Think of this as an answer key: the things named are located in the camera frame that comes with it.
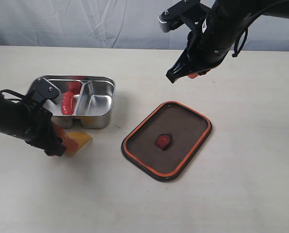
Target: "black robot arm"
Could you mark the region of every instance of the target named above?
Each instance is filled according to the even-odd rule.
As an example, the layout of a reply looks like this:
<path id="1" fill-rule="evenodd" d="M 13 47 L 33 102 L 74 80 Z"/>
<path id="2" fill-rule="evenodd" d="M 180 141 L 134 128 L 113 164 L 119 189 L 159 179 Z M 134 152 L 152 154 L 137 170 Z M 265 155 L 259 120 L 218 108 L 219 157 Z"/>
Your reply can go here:
<path id="1" fill-rule="evenodd" d="M 233 45 L 237 57 L 249 26 L 261 15 L 289 18 L 289 0 L 216 0 L 212 8 L 200 0 L 181 0 L 164 11 L 159 22 L 165 33 L 183 24 L 191 29 L 186 49 L 167 78 L 174 83 L 190 74 L 206 74 L 221 64 Z"/>

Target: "white table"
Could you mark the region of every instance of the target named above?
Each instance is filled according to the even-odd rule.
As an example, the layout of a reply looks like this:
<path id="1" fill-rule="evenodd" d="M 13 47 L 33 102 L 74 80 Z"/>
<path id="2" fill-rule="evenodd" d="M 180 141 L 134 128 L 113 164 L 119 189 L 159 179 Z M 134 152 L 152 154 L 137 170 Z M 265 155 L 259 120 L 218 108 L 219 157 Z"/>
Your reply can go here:
<path id="1" fill-rule="evenodd" d="M 165 77 L 181 51 L 0 47 L 0 90 L 47 74 L 109 76 L 109 126 L 72 159 L 0 134 L 0 233 L 289 233 L 289 52 L 230 54 L 195 80 Z M 160 183 L 121 154 L 159 104 L 214 130 L 182 176 Z"/>

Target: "metal container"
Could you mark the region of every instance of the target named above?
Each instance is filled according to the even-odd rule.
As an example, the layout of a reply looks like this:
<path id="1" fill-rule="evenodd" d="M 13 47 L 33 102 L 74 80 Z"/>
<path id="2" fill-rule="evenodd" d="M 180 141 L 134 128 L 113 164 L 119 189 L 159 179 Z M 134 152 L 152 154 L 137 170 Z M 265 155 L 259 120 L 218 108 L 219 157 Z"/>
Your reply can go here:
<path id="1" fill-rule="evenodd" d="M 54 123 L 65 129 L 71 128 L 75 120 L 79 120 L 87 129 L 101 129 L 109 124 L 115 93 L 115 83 L 111 78 L 64 75 L 47 75 L 40 77 L 42 78 L 51 82 L 62 93 L 69 90 L 71 82 L 81 85 L 80 93 L 74 95 L 76 106 L 72 115 L 62 114 L 61 102 L 55 104 L 47 100 L 44 104 L 53 113 Z"/>

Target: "white backdrop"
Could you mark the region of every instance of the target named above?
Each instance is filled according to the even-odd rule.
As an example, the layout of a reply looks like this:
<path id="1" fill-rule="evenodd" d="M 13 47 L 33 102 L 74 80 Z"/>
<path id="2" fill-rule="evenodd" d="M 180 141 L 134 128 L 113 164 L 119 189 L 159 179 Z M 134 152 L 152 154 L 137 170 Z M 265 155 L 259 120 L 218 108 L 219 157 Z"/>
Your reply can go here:
<path id="1" fill-rule="evenodd" d="M 189 30 L 163 33 L 157 21 L 177 1 L 0 0 L 0 45 L 183 49 Z M 245 49 L 289 51 L 289 20 L 259 18 Z"/>

